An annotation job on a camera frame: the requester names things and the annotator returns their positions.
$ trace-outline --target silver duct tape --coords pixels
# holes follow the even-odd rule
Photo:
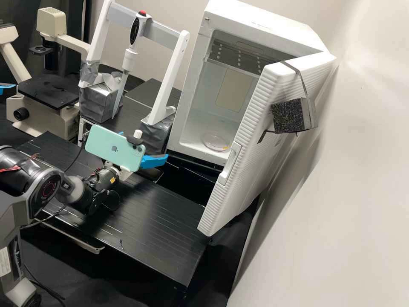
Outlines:
[[[103,123],[111,118],[118,90],[112,91],[104,83],[80,88],[80,112],[82,116]]]
[[[139,129],[143,132],[142,139],[144,140],[146,153],[149,155],[164,154],[175,114],[169,115],[155,125],[148,124],[148,118],[149,115],[142,119],[139,126]]]
[[[83,61],[80,68],[80,80],[93,84],[98,76],[99,61]]]

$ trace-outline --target white stand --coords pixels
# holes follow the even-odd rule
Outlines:
[[[175,107],[166,107],[166,104],[169,99],[173,83],[175,83],[176,75],[178,74],[187,43],[189,42],[189,37],[190,33],[185,30],[183,30],[179,35],[178,42],[173,50],[169,66],[167,67],[163,78],[161,88],[159,89],[152,111],[150,112],[148,118],[148,124],[150,125],[155,125],[176,112]]]
[[[86,61],[94,62],[101,60],[102,50],[111,21],[130,29],[136,16],[137,13],[135,11],[117,4],[115,0],[104,0]],[[176,112],[175,107],[166,107],[166,104],[182,62],[187,43],[189,42],[190,33],[185,30],[179,33],[178,31],[157,23],[149,16],[142,35],[169,49],[173,49],[169,66],[167,67],[161,88],[159,89],[152,112],[147,121],[149,125],[155,125]],[[78,85],[84,88],[101,83],[102,81],[101,74],[99,73],[97,78],[93,81],[93,84],[80,81]]]

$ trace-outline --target white arm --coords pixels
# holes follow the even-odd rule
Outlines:
[[[99,14],[94,36],[92,37],[91,48],[88,51],[87,61],[99,61],[104,49],[105,40],[109,29],[109,20],[107,19],[109,7],[115,0],[104,0],[101,13]]]
[[[169,115],[176,112],[175,107],[166,107],[169,100],[170,92],[175,83],[176,75],[178,74],[180,64],[186,51],[187,43],[189,42],[190,33],[182,31],[178,42],[170,58],[169,66],[167,67],[165,76],[163,77],[161,88],[159,89],[152,111],[149,115],[148,124],[155,125]]]
[[[84,41],[81,41],[79,39],[76,39],[72,36],[69,36],[67,34],[59,35],[55,38],[46,33],[42,33],[42,32],[40,32],[40,35],[44,37],[46,41],[54,41],[62,46],[68,47],[74,51],[79,52],[81,54],[82,61],[85,61],[87,54],[88,54],[88,50],[91,47],[90,44]]]
[[[4,57],[13,77],[16,79],[17,83],[20,83],[31,79],[31,76],[23,62],[18,57],[13,46],[10,44],[17,37],[18,33],[15,26],[0,29],[0,53]]]

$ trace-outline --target red wire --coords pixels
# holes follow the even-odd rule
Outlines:
[[[15,165],[12,168],[2,168],[2,169],[0,169],[0,173],[6,172],[6,171],[18,171],[20,169],[21,169],[20,166]]]

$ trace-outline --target white wall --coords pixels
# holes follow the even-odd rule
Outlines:
[[[183,88],[184,79],[207,2],[208,0],[117,0],[117,3],[135,11],[144,9],[158,22],[178,31],[188,30],[190,32],[189,46],[175,81],[175,87],[179,89]],[[322,40],[328,44],[334,37],[331,32],[332,28],[326,25],[329,23],[333,25],[333,27],[337,27],[342,20],[343,13],[347,11],[346,8],[351,0],[345,0],[343,2],[338,0],[310,0],[308,3],[301,0],[244,0],[244,2],[306,23],[316,30]],[[93,0],[92,3],[91,33],[94,32],[103,0]],[[161,81],[169,64],[172,52],[148,39],[144,38],[143,41],[144,44],[138,48],[139,57],[135,69],[131,74],[144,80],[155,78]],[[101,62],[121,69],[124,51],[128,44],[128,30],[112,24],[108,32]]]
[[[409,4],[311,3],[306,19],[338,20],[315,30],[340,65],[320,128],[271,186],[228,306],[407,306]]]

